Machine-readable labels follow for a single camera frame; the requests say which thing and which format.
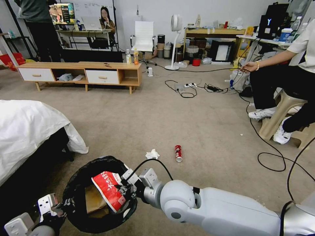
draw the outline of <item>whiteboard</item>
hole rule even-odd
[[[111,20],[115,23],[113,0],[61,0],[62,3],[73,3],[74,16],[82,22],[83,16],[101,18],[101,7],[107,7]]]

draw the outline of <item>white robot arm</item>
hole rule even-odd
[[[212,235],[315,236],[315,192],[305,204],[288,204],[278,215],[254,199],[216,188],[199,189],[181,180],[164,185],[152,168],[145,169],[139,177],[127,170],[122,184],[123,189],[131,189],[133,197],[161,209],[170,220],[200,225]],[[43,221],[33,231],[33,221],[24,213],[6,224],[8,234],[16,235],[18,228],[19,235],[58,235],[66,217],[64,212],[72,211],[74,202],[72,199],[58,205],[49,200],[44,202],[49,202],[49,211],[40,209]]]
[[[199,189],[181,180],[165,185],[152,168],[138,177],[129,169],[123,178],[134,186],[141,181],[143,191],[137,196],[153,207],[160,208],[172,221],[200,225],[217,236],[293,236],[315,233],[315,192],[313,206],[291,204],[281,216],[252,198],[208,187]]]

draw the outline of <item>orange juice bottle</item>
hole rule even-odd
[[[139,53],[138,53],[138,51],[137,51],[137,48],[135,48],[135,50],[134,50],[134,64],[135,65],[138,65],[139,64]]]

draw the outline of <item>computer screen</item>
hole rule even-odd
[[[54,24],[73,24],[75,20],[73,3],[57,3],[49,6]]]

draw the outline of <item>bracelet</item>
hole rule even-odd
[[[255,61],[257,63],[257,69],[256,70],[259,70],[259,62],[258,61]]]

